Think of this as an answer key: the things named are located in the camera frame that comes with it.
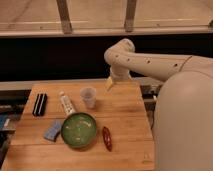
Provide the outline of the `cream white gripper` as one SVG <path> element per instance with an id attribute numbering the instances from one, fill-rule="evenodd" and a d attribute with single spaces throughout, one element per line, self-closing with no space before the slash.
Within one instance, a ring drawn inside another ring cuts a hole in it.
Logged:
<path id="1" fill-rule="evenodd" d="M 127 81 L 131 79 L 129 70 L 113 65 L 110 67 L 110 77 L 106 79 L 106 90 L 109 91 L 114 86 L 114 81 Z"/>

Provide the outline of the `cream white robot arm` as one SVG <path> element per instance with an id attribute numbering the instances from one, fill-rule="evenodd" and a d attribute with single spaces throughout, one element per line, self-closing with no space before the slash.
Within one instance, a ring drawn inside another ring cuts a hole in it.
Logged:
<path id="1" fill-rule="evenodd" d="M 213 58 L 137 53 L 122 39 L 104 59 L 108 87 L 131 72 L 163 82 L 154 112 L 155 171 L 213 171 Z"/>

